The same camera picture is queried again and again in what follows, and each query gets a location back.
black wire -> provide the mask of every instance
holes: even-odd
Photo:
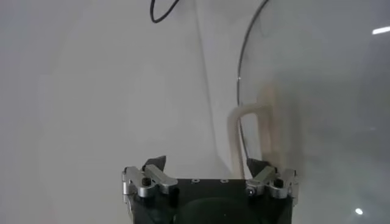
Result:
[[[166,11],[166,13],[161,16],[160,18],[158,19],[155,19],[154,18],[154,4],[155,4],[155,0],[151,0],[151,9],[150,9],[150,14],[151,14],[151,20],[153,23],[159,23],[161,21],[163,21],[170,13],[171,11],[173,10],[173,8],[176,6],[176,4],[179,2],[179,0],[175,0],[173,2],[173,4],[171,5],[171,7],[168,9],[168,11]]]
[[[250,31],[252,30],[254,24],[255,24],[256,19],[260,16],[260,13],[266,7],[268,2],[269,2],[269,0],[264,0],[260,4],[260,6],[256,9],[256,12],[253,15],[253,17],[252,17],[252,19],[251,19],[251,21],[250,21],[250,23],[248,25],[248,28],[246,29],[246,32],[245,32],[243,46],[241,47],[241,52],[239,54],[239,60],[238,60],[238,72],[237,72],[238,73],[238,76],[237,76],[237,105],[238,106],[241,106],[240,103],[239,103],[239,86],[240,86],[241,68],[242,68],[242,65],[243,65],[243,58],[244,58],[244,52],[245,52],[246,44],[248,43],[249,34],[250,34]],[[244,139],[243,123],[241,122],[241,120],[239,120],[239,133],[241,135],[241,140],[243,142],[245,156],[246,156],[247,159],[249,159],[248,148],[247,148],[247,145],[245,144],[245,139]]]

screw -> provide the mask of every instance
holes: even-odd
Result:
[[[149,187],[150,185],[152,185],[152,179],[150,179],[149,177],[142,178],[142,185]]]
[[[246,188],[246,194],[250,197],[254,196],[256,194],[256,190],[252,187]]]

beige handle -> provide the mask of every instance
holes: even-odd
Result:
[[[277,153],[277,149],[273,149],[272,147],[272,107],[261,103],[236,107],[229,114],[227,121],[233,175],[235,178],[244,178],[243,155],[241,153],[238,122],[243,116],[252,113],[257,117],[262,160],[269,161],[275,167],[280,165],[279,153]]]

white background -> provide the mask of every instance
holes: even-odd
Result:
[[[1,1],[0,75],[0,223],[128,223],[120,172],[153,156],[229,176],[192,0],[157,25],[144,0]]]

curved wire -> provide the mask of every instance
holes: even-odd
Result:
[[[164,15],[162,15],[161,17],[159,17],[158,19],[155,19],[154,18],[154,4],[155,4],[155,0],[151,0],[151,7],[150,7],[150,15],[151,15],[151,20],[153,23],[159,23],[161,21],[163,21],[170,13],[171,11],[173,10],[173,8],[176,6],[176,4],[179,2],[179,0],[175,0],[173,2],[173,4],[171,5],[171,7],[168,9],[168,11],[166,11],[166,13]]]
[[[240,83],[239,82],[241,80],[241,68],[243,66],[244,51],[245,51],[246,45],[248,43],[250,31],[252,30],[256,19],[259,17],[260,13],[263,11],[263,9],[265,8],[265,6],[268,2],[269,2],[269,0],[264,0],[260,4],[260,6],[256,9],[255,14],[253,14],[253,17],[248,25],[248,28],[246,29],[246,33],[245,33],[245,37],[244,37],[244,41],[243,41],[243,46],[241,47],[241,52],[239,53],[239,61],[238,61],[238,69],[237,69],[237,74],[238,74],[237,75],[237,105],[238,106],[240,106],[240,102],[239,102],[239,84]],[[239,120],[239,133],[241,136],[241,141],[243,142],[245,157],[247,159],[249,159],[248,149],[247,149],[245,141],[244,141],[243,125],[241,123],[241,120]]]

